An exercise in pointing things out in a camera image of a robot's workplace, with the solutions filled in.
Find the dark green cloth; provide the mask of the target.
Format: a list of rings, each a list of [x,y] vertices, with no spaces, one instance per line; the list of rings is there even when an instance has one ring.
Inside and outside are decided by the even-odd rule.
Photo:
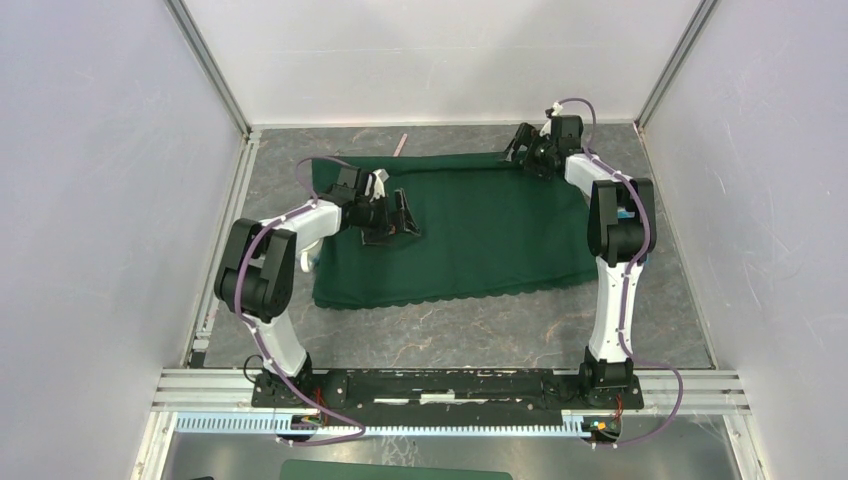
[[[355,310],[568,288],[597,278],[581,191],[498,152],[358,156],[406,193],[419,235],[367,245],[350,228],[327,238],[315,270],[318,307]]]

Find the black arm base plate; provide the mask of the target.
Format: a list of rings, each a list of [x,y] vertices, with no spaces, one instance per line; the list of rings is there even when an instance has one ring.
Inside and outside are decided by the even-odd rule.
[[[320,405],[332,413],[326,426],[366,428],[559,426],[566,411],[600,415],[645,405],[637,380],[628,387],[592,389],[579,374],[549,369],[330,369],[295,384],[297,393],[262,371],[250,405]]]

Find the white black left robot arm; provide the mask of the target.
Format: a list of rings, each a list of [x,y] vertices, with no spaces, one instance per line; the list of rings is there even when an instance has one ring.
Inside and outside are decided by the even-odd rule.
[[[289,315],[295,271],[309,271],[323,241],[351,228],[368,246],[421,233],[405,190],[388,190],[388,180],[383,169],[342,164],[336,181],[303,205],[264,220],[240,218],[229,230],[214,294],[248,328],[264,373],[290,407],[314,394],[311,359]]]

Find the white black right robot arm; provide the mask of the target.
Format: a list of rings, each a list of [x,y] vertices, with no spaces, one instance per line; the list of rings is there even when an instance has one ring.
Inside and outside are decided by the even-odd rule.
[[[561,178],[587,197],[587,243],[598,271],[595,323],[580,364],[575,398],[593,409],[639,408],[630,328],[637,284],[656,243],[654,185],[612,168],[583,145],[583,121],[551,114],[517,127],[506,161],[544,180]]]

